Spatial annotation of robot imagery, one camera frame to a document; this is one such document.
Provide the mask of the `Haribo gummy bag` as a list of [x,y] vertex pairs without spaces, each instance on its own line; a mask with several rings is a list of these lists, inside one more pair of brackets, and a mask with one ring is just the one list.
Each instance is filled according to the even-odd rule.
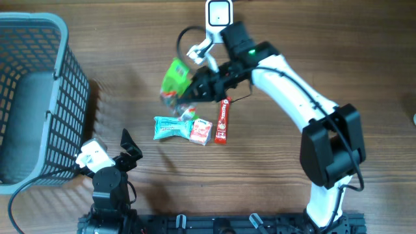
[[187,78],[190,69],[175,57],[167,70],[161,85],[161,101],[170,112],[181,121],[196,120],[196,106],[193,104],[178,104],[177,100],[190,85]]

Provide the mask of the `teal tissue pack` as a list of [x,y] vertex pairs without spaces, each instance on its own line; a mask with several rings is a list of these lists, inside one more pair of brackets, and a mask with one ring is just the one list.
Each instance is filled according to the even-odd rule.
[[160,140],[168,137],[183,137],[185,139],[190,138],[190,134],[193,127],[193,120],[180,120],[174,117],[156,116],[154,140]]

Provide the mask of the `small red white carton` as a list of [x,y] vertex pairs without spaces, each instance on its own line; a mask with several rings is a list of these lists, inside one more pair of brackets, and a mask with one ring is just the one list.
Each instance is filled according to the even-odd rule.
[[198,118],[194,121],[189,140],[196,144],[206,145],[211,139],[211,130],[213,124],[206,120]]

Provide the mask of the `red Nescafe stick sachet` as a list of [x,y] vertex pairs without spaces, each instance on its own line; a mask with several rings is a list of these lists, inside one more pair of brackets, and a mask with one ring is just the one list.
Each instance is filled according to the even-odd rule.
[[220,102],[220,112],[218,115],[218,122],[216,128],[216,135],[214,142],[216,144],[226,144],[227,129],[228,129],[228,112],[231,105],[231,98],[227,97]]

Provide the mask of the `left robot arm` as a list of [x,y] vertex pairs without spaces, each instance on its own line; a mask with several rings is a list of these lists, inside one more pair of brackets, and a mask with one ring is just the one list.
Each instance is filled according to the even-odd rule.
[[[120,146],[124,149],[111,158],[107,146],[98,138],[86,141],[76,156],[81,174],[92,179],[93,204],[88,214],[78,219],[78,234],[134,234],[145,233],[146,228],[131,207],[137,192],[128,180],[128,171],[137,167],[143,157],[128,130],[122,130]],[[134,199],[129,196],[133,191]]]

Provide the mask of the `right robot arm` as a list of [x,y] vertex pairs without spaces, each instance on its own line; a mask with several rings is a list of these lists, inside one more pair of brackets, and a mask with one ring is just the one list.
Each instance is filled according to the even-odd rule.
[[359,166],[366,152],[358,110],[319,94],[270,42],[254,42],[241,21],[207,32],[187,55],[199,68],[178,103],[219,102],[229,89],[249,81],[291,118],[302,135],[300,164],[311,181],[307,219],[315,233],[329,233],[342,217],[351,179],[363,179]]

